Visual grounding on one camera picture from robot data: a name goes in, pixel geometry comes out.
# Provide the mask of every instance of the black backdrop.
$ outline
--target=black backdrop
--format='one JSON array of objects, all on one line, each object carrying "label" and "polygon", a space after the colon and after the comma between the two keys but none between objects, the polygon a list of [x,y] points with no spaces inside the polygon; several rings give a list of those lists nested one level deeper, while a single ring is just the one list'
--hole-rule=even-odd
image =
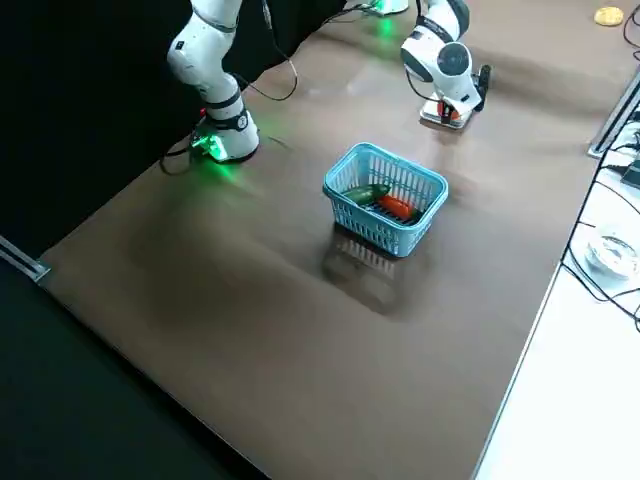
[{"label": "black backdrop", "polygon": [[[292,54],[345,0],[269,0]],[[3,7],[0,235],[33,256],[124,188],[198,118],[166,49],[188,0],[49,2]],[[256,79],[282,61],[260,0],[245,0],[228,71]]]}]

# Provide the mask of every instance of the white table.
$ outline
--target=white table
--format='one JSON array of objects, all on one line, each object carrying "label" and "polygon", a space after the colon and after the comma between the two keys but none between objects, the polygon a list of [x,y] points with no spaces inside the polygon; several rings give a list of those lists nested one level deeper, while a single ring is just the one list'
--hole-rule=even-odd
[{"label": "white table", "polygon": [[[619,143],[626,141],[619,138],[614,147]],[[609,152],[604,164],[627,165],[627,153]],[[640,191],[622,185],[618,175],[603,170],[597,179],[640,208]],[[627,222],[640,235],[640,216],[597,184],[580,220]],[[589,230],[579,225],[570,240],[579,261]],[[605,291],[638,286],[635,280]],[[618,300],[633,312],[640,293]],[[563,267],[551,281],[474,478],[640,479],[640,333]]]}]

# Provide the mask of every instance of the plastic basket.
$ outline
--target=plastic basket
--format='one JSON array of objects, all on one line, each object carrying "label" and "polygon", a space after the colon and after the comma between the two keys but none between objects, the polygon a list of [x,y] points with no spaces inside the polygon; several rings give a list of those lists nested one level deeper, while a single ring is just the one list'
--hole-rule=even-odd
[{"label": "plastic basket", "polygon": [[[418,222],[402,225],[342,195],[351,188],[371,184],[389,185],[389,195],[424,212]],[[331,199],[336,223],[396,257],[406,257],[431,226],[447,199],[449,185],[436,172],[370,143],[359,143],[329,170],[323,190]]]}]

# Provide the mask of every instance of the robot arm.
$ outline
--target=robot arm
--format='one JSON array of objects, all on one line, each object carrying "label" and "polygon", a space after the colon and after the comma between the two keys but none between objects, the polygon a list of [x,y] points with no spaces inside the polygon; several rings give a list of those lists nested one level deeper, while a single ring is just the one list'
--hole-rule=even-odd
[{"label": "robot arm", "polygon": [[222,69],[241,5],[242,0],[191,0],[191,18],[167,53],[174,75],[195,87],[205,102],[206,116],[196,128],[194,143],[220,162],[244,160],[259,143],[238,82]]},{"label": "robot arm", "polygon": [[421,0],[417,1],[416,26],[400,51],[407,71],[433,83],[437,98],[459,115],[481,109],[486,85],[472,73],[469,49],[458,42],[469,28],[469,8],[464,0],[429,0],[423,15]]}]

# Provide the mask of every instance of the brown table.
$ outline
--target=brown table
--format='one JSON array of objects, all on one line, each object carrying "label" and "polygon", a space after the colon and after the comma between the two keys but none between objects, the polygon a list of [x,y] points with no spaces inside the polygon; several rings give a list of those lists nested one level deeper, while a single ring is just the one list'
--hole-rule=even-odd
[{"label": "brown table", "polygon": [[[325,27],[289,101],[247,94],[253,159],[151,168],[46,254],[47,287],[276,479],[468,478],[634,69],[599,5],[472,2],[494,82],[463,134],[418,122],[412,14]],[[360,141],[450,182],[408,259],[334,232],[323,177]]]}]

